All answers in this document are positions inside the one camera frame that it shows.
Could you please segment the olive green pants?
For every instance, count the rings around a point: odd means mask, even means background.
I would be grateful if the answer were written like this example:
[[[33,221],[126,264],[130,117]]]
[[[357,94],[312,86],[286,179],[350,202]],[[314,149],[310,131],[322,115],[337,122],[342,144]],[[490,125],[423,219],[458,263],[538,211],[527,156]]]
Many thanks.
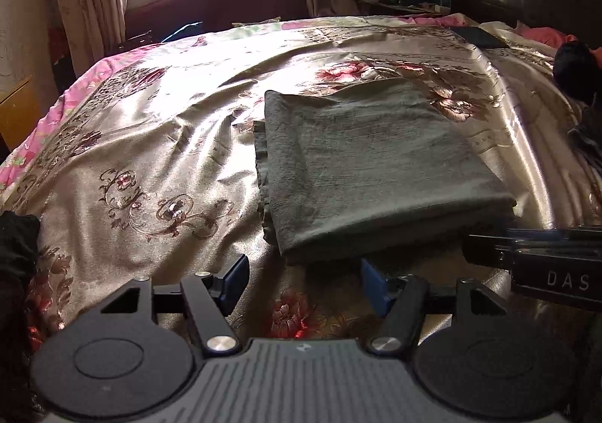
[[[264,239],[290,264],[357,257],[511,215],[514,199],[414,84],[269,90],[254,126]]]

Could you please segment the dark grey cloth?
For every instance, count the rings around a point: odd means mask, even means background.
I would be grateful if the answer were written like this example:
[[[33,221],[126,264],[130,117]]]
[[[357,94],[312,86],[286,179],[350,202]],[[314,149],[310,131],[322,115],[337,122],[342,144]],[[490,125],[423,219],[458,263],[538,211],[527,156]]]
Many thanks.
[[[27,288],[36,272],[40,220],[1,214],[1,420],[33,418],[29,390]]]

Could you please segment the floral satin bedspread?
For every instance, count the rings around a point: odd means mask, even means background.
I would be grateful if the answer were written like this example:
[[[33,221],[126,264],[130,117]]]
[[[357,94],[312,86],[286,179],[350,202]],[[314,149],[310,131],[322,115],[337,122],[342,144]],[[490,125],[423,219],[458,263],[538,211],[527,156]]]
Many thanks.
[[[379,320],[353,266],[287,266],[264,241],[253,127],[268,90],[327,97],[407,80],[516,200],[523,227],[595,226],[601,176],[572,147],[579,119],[553,50],[501,23],[481,50],[449,23],[322,18],[232,29],[106,58],[1,167],[1,206],[40,219],[30,341],[135,276],[174,284],[244,254],[241,337],[365,337]]]

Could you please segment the wooden cabinet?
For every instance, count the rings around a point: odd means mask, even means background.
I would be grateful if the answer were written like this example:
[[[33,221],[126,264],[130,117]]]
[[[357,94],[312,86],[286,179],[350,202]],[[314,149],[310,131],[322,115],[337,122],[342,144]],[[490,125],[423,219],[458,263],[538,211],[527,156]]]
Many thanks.
[[[30,77],[1,94],[0,132],[9,151],[27,139],[41,117],[40,103]]]

